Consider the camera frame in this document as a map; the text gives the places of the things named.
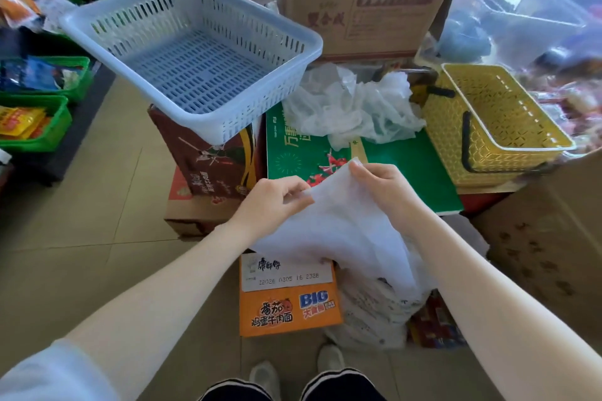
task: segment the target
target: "yellow plastic basket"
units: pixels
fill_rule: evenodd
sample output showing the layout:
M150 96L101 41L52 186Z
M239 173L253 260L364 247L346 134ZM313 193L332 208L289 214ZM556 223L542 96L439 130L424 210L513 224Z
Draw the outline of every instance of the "yellow plastic basket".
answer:
M575 148L497 65L443 64L423 115L451 180L462 187L499 185Z

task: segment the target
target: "sleeve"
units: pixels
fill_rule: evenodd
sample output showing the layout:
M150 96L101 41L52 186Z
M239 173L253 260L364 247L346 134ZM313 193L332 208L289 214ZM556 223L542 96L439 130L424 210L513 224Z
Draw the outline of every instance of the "sleeve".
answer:
M69 340L55 341L0 379L0 401L119 401L107 377Z

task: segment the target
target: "white shoe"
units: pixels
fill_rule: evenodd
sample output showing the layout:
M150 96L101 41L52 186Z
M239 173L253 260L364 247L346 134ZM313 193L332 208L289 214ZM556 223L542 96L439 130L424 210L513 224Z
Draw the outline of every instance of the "white shoe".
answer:
M318 374L324 371L340 371L345 368L341 349L335 344L325 344L318 353Z
M249 374L249 381L266 390L274 401L281 401L280 378L276 368L269 361L262 361L253 366L251 374Z

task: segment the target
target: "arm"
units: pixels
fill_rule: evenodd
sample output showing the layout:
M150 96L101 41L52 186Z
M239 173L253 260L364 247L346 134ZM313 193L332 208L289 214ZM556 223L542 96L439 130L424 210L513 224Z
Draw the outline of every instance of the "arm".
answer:
M506 400L602 399L602 358L466 244L395 166L350 167L393 227L417 242L468 344Z
M96 363L122 400L135 400L228 267L255 240L313 203L310 196L283 203L307 188L298 177L260 180L228 223L101 307L67 339Z

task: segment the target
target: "black pants with white stripe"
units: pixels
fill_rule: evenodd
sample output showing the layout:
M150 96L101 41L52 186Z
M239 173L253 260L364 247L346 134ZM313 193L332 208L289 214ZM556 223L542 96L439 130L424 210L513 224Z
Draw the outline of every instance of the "black pants with white stripe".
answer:
M300 401L385 401L369 378L357 369L325 371L309 382ZM209 387L199 401L273 401L259 385L228 379Z

